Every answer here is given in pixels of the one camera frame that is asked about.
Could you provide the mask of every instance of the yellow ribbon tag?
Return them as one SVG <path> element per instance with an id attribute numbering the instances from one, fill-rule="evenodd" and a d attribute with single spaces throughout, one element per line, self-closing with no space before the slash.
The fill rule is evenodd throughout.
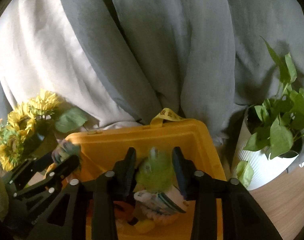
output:
<path id="1" fill-rule="evenodd" d="M 156 117 L 154 117 L 151 120 L 150 122 L 151 128 L 162 127 L 163 120 L 177 122 L 188 119 L 180 117 L 169 108 L 164 108 L 161 112 L 159 112 L 159 114 Z"/>

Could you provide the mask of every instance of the white plant pot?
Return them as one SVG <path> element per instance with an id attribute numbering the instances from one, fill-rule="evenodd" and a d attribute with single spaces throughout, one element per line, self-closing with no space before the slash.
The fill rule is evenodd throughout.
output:
<path id="1" fill-rule="evenodd" d="M 232 177 L 235 177 L 235 168 L 237 164 L 240 161 L 249 161 L 254 170 L 254 175 L 247 190 L 257 189 L 272 181 L 285 171 L 285 169 L 297 158 L 297 156 L 294 158 L 275 157 L 272 160 L 269 160 L 264 153 L 264 149 L 257 152 L 245 151 L 243 148 L 250 136 L 251 133 L 249 132 L 245 121 L 243 121 L 231 169 Z"/>

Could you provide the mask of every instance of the fuzzy green toy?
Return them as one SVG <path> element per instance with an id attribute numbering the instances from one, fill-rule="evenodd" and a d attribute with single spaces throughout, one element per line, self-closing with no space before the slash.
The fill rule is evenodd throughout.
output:
<path id="1" fill-rule="evenodd" d="M 150 150 L 148 158 L 139 167 L 136 181 L 151 193 L 168 191 L 175 184 L 175 173 L 171 156 L 159 152 L 153 147 Z"/>

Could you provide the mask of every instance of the pothos plant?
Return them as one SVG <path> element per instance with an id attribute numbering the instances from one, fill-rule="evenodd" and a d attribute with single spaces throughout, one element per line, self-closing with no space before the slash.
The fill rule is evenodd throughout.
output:
<path id="1" fill-rule="evenodd" d="M 304 136 L 304 89 L 295 91 L 291 84 L 297 78 L 290 53 L 279 57 L 265 41 L 268 52 L 278 66 L 280 84 L 276 95 L 249 111 L 248 128 L 252 133 L 244 150 L 258 151 L 266 147 L 266 156 L 273 159 L 290 151 Z"/>

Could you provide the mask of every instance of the orange object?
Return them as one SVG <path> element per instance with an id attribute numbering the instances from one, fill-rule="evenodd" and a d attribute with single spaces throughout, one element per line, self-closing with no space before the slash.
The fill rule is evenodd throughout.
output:
<path id="1" fill-rule="evenodd" d="M 114 215 L 116 219 L 123 219 L 131 222 L 134 218 L 134 207 L 123 201 L 114 201 Z"/>
<path id="2" fill-rule="evenodd" d="M 175 146 L 181 147 L 184 157 L 192 160 L 197 169 L 213 178 L 226 180 L 208 130 L 204 123 L 197 120 L 158 121 L 146 126 L 74 133 L 66 139 L 81 145 L 81 181 L 96 179 L 103 172 L 111 170 L 115 162 L 124 159 L 129 147 L 136 149 L 139 164 L 152 147 L 170 154 Z M 217 239 L 223 240 L 221 201 L 217 200 L 217 204 Z M 119 240 L 188 240 L 191 237 L 194 206 L 195 203 L 191 202 L 187 213 L 175 223 L 157 226 L 145 235 L 139 235 L 134 227 L 124 225 L 123 232 L 118 233 Z"/>

